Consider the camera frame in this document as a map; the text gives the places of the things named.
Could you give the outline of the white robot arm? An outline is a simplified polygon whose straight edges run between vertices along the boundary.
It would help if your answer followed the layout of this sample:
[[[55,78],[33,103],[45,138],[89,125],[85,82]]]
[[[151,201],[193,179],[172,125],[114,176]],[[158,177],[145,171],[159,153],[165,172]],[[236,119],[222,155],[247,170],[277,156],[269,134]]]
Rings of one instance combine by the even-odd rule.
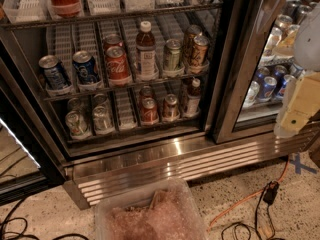
[[[320,4],[300,25],[294,43],[294,59],[306,73],[286,87],[274,134],[297,135],[320,110]]]

